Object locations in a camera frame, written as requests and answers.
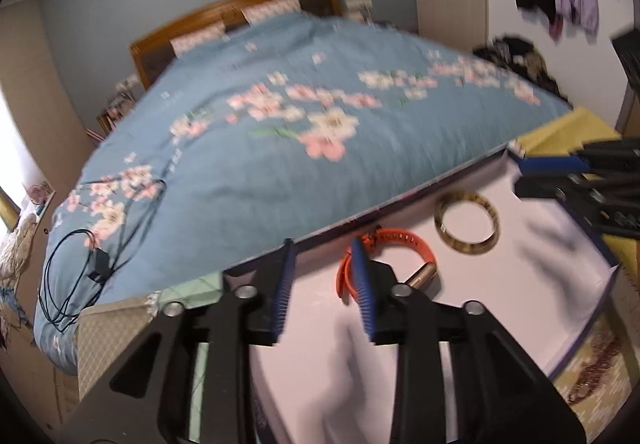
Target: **blue duvet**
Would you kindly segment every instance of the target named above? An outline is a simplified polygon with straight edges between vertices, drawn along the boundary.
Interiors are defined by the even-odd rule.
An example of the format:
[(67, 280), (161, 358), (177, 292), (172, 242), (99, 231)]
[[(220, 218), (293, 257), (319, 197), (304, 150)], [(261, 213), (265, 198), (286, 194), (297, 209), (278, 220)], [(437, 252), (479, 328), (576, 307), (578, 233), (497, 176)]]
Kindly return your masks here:
[[(98, 303), (148, 294), (370, 209), (567, 110), (417, 36), (272, 18), (175, 61), (95, 151), (54, 216), (47, 257), (70, 231), (91, 235), (56, 252), (51, 297), (73, 291), (90, 246), (118, 268)], [(81, 278), (68, 313), (97, 291)], [(74, 328), (37, 307), (36, 341), (69, 373)]]

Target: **wooden headboard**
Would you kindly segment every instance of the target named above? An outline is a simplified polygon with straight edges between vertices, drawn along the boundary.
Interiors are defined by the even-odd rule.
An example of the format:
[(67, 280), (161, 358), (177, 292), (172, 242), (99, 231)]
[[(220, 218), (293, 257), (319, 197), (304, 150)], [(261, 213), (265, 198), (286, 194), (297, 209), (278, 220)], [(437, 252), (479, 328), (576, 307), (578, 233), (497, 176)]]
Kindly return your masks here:
[[(171, 40), (222, 20), (227, 32), (247, 25), (242, 9), (270, 0), (221, 0), (185, 15), (129, 46), (140, 82), (151, 87), (175, 58)], [(340, 0), (300, 0), (303, 11), (326, 17), (341, 15)]]

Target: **orange watch strap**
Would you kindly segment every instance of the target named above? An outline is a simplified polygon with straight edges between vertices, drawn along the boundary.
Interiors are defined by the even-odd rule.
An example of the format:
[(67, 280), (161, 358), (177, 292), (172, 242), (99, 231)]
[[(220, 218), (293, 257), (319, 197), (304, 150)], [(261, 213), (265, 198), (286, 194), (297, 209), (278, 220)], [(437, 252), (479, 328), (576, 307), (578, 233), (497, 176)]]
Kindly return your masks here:
[[(413, 249), (424, 259), (425, 264), (436, 263), (433, 252), (428, 244), (418, 235), (411, 231), (395, 228), (378, 228), (371, 233), (361, 236), (362, 243), (369, 254), (373, 253), (381, 245), (401, 245)], [(344, 290), (347, 290), (354, 300), (358, 300), (358, 293), (351, 283), (351, 248), (349, 247), (342, 260), (335, 277), (335, 292), (342, 297)]]

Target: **bangle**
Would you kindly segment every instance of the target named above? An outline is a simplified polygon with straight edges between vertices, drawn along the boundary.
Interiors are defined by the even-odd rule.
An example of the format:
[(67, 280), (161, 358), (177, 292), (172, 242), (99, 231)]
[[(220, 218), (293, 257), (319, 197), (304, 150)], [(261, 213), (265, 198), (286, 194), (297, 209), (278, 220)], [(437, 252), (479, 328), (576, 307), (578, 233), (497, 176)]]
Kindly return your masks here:
[[(481, 205), (488, 213), (489, 217), (491, 217), (491, 222), (494, 225), (494, 232), (489, 238), (487, 238), (487, 240), (475, 244), (463, 242), (462, 240), (458, 240), (456, 237), (452, 236), (444, 226), (442, 219), (447, 209), (452, 204), (462, 201), (475, 202), (476, 204)], [(447, 246), (452, 247), (460, 253), (465, 253), (467, 255), (482, 255), (493, 249), (500, 237), (500, 221), (498, 220), (498, 212), (487, 199), (475, 192), (453, 191), (451, 193), (444, 194), (436, 202), (436, 209), (433, 217), (436, 223), (436, 231), (440, 235), (440, 238), (445, 244), (447, 244)]]

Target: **blue handle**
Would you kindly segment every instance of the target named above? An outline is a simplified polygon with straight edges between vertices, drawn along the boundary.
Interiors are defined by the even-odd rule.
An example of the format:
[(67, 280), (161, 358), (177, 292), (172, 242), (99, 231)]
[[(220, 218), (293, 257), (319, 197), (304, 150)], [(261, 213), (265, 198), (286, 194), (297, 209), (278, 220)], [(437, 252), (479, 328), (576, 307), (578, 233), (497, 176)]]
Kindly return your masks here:
[(528, 157), (520, 164), (523, 175), (537, 172), (589, 173), (591, 167), (580, 157)]

